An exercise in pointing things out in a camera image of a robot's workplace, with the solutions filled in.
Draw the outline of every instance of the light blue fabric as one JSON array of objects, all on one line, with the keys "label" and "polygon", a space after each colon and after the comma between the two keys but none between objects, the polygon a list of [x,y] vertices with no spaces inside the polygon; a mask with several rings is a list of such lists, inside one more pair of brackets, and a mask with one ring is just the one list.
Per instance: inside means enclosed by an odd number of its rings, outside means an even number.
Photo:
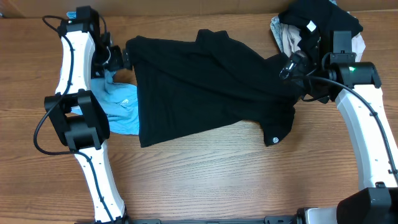
[{"label": "light blue fabric", "polygon": [[[113,133],[138,134],[137,87],[127,83],[114,83],[116,72],[105,71],[105,78],[91,79],[91,91],[104,109]],[[81,109],[72,113],[81,114]]]},{"label": "light blue fabric", "polygon": [[[329,0],[329,1],[331,3],[337,5],[335,0]],[[284,45],[282,42],[283,24],[281,24],[279,22],[278,16],[275,16],[271,19],[270,27],[271,27],[272,34],[274,35],[276,44],[278,45],[280,52],[283,52],[284,51]]]}]

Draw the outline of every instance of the black cloth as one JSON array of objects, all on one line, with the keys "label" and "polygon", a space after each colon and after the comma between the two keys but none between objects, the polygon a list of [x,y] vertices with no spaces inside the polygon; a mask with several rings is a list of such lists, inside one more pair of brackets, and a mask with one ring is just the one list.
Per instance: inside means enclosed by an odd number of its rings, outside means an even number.
[{"label": "black cloth", "polygon": [[[296,0],[289,4],[286,11],[279,14],[279,21],[300,29],[302,39],[298,46],[314,62],[319,61],[316,48],[318,41],[321,38],[323,43],[328,43],[331,31],[350,30],[352,37],[363,31],[357,18],[328,0]],[[313,32],[307,29],[310,21],[317,26]]]},{"label": "black cloth", "polygon": [[195,42],[137,36],[126,49],[137,78],[141,147],[242,119],[260,123],[267,146],[292,128],[301,92],[279,79],[286,54],[263,59],[210,30],[199,30]]}]

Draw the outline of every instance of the white tag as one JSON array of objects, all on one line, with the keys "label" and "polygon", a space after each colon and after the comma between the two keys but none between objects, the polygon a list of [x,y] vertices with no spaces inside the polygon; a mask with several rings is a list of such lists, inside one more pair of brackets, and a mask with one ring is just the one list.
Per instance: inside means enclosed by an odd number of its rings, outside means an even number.
[{"label": "white tag", "polygon": [[314,31],[317,28],[317,25],[315,25],[312,21],[310,21],[307,25],[307,28],[309,31]]}]

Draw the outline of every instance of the wood grain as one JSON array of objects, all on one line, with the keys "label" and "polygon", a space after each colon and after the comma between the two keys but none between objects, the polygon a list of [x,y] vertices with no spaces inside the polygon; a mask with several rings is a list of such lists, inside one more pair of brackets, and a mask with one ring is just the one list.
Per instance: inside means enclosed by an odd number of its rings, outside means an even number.
[{"label": "wood grain", "polygon": [[[353,13],[364,26],[364,61],[383,81],[384,104],[398,138],[397,12]],[[277,53],[274,14],[109,17],[117,44],[137,35],[194,41],[198,29],[227,30],[263,57]],[[0,223],[92,220],[83,173],[72,156],[45,156],[32,143],[62,63],[57,35],[40,19],[0,20]],[[134,83],[131,72],[119,77]],[[356,161],[333,103],[297,103],[292,132],[265,147],[257,123],[242,121],[140,148],[137,136],[112,134],[109,158],[133,218],[261,218],[327,207],[358,190]],[[65,150],[50,122],[39,144]]]}]

